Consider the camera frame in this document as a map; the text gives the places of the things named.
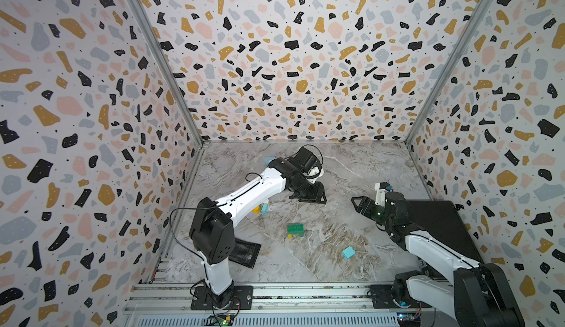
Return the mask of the dark green long lego brick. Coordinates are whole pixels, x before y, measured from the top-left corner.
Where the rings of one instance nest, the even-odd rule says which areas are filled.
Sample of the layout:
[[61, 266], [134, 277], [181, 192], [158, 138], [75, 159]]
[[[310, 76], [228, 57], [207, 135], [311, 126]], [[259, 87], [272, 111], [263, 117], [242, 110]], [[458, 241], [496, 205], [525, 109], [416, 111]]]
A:
[[304, 237], [305, 228], [302, 223], [291, 223], [287, 225], [287, 235], [292, 235], [292, 237]]

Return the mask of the light blue lego brick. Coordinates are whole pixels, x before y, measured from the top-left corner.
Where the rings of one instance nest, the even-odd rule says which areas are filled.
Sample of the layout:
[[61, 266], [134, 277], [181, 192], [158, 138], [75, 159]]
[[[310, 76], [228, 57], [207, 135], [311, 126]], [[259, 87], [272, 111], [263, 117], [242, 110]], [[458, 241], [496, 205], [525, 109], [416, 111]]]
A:
[[356, 250], [352, 246], [348, 246], [342, 251], [345, 259], [350, 259], [356, 254]]
[[262, 215], [266, 215], [269, 211], [269, 203], [268, 202], [262, 203], [260, 211]]

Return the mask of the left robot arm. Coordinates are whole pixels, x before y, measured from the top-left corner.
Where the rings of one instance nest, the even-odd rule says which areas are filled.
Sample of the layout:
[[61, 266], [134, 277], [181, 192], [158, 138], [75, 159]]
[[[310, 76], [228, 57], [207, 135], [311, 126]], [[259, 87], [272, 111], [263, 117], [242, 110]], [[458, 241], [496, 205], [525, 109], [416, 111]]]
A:
[[316, 156], [276, 158], [235, 192], [199, 202], [189, 237], [202, 259], [205, 287], [215, 308], [225, 308], [234, 296], [229, 255], [235, 249], [237, 225], [253, 209], [286, 190], [291, 192], [291, 199], [325, 203], [325, 188], [318, 180], [322, 175], [322, 161]]

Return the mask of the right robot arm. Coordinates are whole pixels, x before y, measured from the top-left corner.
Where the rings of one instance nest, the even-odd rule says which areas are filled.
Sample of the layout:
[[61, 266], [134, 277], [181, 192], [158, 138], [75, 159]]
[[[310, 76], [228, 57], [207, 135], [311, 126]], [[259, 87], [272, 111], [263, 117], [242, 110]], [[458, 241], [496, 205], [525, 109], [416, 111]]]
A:
[[387, 189], [351, 202], [422, 263], [394, 277], [390, 298], [399, 308], [424, 304], [460, 326], [525, 325], [503, 269], [483, 262], [452, 202], [408, 200]]

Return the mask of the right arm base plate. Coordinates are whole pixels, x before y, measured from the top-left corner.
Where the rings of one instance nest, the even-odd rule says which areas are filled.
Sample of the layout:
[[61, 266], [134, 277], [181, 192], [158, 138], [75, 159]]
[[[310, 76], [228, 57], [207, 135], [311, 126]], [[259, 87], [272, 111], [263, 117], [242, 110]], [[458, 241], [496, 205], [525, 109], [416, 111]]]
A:
[[398, 298], [392, 283], [370, 284], [366, 297], [372, 302], [374, 309], [419, 309], [431, 308], [431, 305], [412, 299], [410, 296]]

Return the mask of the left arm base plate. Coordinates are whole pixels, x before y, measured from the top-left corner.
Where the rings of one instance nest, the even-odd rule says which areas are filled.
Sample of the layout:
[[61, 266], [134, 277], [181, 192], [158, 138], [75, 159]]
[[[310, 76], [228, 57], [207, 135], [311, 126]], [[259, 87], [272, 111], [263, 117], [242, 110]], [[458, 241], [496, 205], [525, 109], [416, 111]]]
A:
[[204, 285], [197, 287], [192, 293], [191, 310], [250, 310], [252, 308], [254, 287], [252, 285], [235, 285], [228, 287], [217, 295]]

